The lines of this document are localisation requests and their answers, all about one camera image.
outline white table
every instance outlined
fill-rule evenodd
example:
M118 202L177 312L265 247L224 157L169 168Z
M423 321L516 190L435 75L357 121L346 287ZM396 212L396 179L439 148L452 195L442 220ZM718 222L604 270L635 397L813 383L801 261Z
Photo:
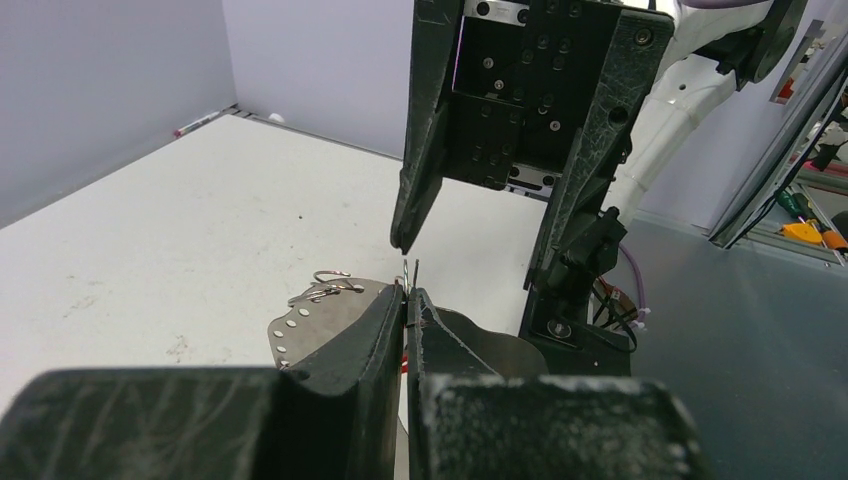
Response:
M0 230L0 411L72 367L273 365L320 269L391 281L400 163L225 116ZM517 333L544 204L446 180L410 258L438 305Z

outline hole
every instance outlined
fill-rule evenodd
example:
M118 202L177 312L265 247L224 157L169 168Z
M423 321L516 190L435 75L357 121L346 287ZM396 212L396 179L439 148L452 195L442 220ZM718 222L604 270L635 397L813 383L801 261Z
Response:
M613 125L624 125L627 123L627 110L624 107L615 107L610 111L609 121Z
M289 370L287 373L300 382L309 378L309 372L306 370Z

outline purple cable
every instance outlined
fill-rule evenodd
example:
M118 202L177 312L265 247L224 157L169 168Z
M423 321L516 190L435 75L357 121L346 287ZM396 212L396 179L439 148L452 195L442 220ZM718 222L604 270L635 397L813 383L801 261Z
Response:
M627 258L627 262L630 263L630 267L633 268L633 275L636 277L636 295L638 298L638 308L639 308L639 316L636 317L637 322L641 322L645 319L645 284L642 282L642 272L639 271L639 265L636 265L636 260L633 258L633 255L624 248L624 245L618 244L618 248L621 250L621 253Z

